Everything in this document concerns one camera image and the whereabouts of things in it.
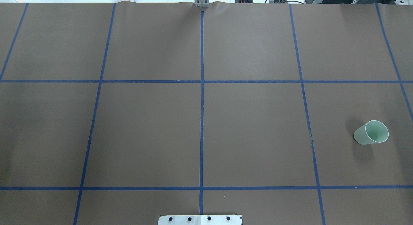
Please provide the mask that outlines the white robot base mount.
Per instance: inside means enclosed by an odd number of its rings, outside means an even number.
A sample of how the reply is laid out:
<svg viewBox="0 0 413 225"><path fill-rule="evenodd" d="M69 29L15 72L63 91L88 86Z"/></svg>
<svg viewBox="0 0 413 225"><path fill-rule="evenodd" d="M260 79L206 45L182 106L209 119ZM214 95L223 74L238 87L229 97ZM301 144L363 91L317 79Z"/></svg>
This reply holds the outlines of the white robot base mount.
<svg viewBox="0 0 413 225"><path fill-rule="evenodd" d="M158 225L243 225L241 215L169 215L161 216Z"/></svg>

